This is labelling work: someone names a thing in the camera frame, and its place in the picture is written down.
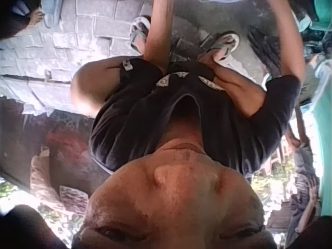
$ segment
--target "sandal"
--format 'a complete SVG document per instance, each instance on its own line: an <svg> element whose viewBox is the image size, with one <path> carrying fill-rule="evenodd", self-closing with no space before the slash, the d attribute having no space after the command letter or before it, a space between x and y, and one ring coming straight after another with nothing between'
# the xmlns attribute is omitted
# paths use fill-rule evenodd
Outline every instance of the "sandal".
<svg viewBox="0 0 332 249"><path fill-rule="evenodd" d="M144 41L146 41L150 27L151 27L151 17L149 16L137 17L132 23L131 32L130 32L130 46L138 53L141 52L135 46L134 42L138 36L140 36Z"/></svg>
<svg viewBox="0 0 332 249"><path fill-rule="evenodd" d="M221 41L224 39L231 39L231 40L228 40L225 43L221 43ZM238 36L238 34L236 34L235 32L232 32L232 31L226 32L221 35L221 37L207 51L207 53L214 49L221 50L221 49L226 48L225 55L219 60L219 61L223 61L230 55L231 52L235 51L238 48L239 44L240 44L240 37Z"/></svg>

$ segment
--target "ground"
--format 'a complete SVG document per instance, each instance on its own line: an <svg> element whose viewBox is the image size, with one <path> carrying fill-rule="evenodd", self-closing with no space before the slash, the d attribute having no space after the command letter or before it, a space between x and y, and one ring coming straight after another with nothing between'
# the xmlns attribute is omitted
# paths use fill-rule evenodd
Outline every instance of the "ground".
<svg viewBox="0 0 332 249"><path fill-rule="evenodd" d="M75 112L68 87L75 72L90 61L137 55L129 46L130 23L138 15L150 15L152 2L65 0L57 27L47 29L42 22L0 42L0 75L28 77L19 82L2 77L0 94L33 102L35 106L41 103ZM175 0L173 51L195 59L204 51L200 45L209 34L236 31L241 43L233 56L245 74L260 84L265 71L246 39L249 25L274 32L273 15L266 0L233 4Z"/></svg>

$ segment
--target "stone pavement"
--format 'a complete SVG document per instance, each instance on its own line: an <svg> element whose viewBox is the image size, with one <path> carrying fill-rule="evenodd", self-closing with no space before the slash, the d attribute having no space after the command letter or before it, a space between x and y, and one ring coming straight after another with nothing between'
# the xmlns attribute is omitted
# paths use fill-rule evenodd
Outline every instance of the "stone pavement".
<svg viewBox="0 0 332 249"><path fill-rule="evenodd" d="M151 15L151 1L147 2L64 0L57 27L47 29L41 22L0 41L0 95L38 108L75 112L69 99L74 74L91 61L138 55L129 46L130 27L135 17ZM195 59L206 39L209 47L215 37L176 16L171 60Z"/></svg>

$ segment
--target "teal object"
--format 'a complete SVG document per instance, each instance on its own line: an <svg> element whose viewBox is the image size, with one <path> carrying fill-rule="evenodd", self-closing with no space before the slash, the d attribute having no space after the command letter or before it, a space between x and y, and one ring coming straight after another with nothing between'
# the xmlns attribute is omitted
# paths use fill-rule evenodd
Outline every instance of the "teal object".
<svg viewBox="0 0 332 249"><path fill-rule="evenodd" d="M324 92L318 100L313 114L316 119L317 130L320 136L320 152L324 167L324 175L321 179L320 197L322 199L322 215L332 216L332 87L331 78Z"/></svg>
<svg viewBox="0 0 332 249"><path fill-rule="evenodd" d="M319 22L312 22L310 28L313 30L331 31L332 1L315 0L315 9L320 20Z"/></svg>

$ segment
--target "man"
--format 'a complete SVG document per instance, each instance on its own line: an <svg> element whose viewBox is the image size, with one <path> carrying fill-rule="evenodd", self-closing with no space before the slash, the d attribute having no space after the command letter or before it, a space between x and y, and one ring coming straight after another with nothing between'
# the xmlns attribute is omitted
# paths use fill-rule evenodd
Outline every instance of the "man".
<svg viewBox="0 0 332 249"><path fill-rule="evenodd" d="M77 73L73 103L96 115L92 156L114 174L91 196L74 248L276 247L244 176L278 147L305 62L287 0L270 4L284 76L267 92L217 63L236 48L234 34L199 62L168 67L174 0L154 1L142 59Z"/></svg>
<svg viewBox="0 0 332 249"><path fill-rule="evenodd" d="M310 140L306 135L305 123L299 106L295 107L295 114L300 139L294 136L290 126L286 132L286 140L294 153L297 189L297 193L292 195L291 199L293 216L287 232L286 247L293 243L312 222L315 206L319 204L317 203L319 179L313 167Z"/></svg>

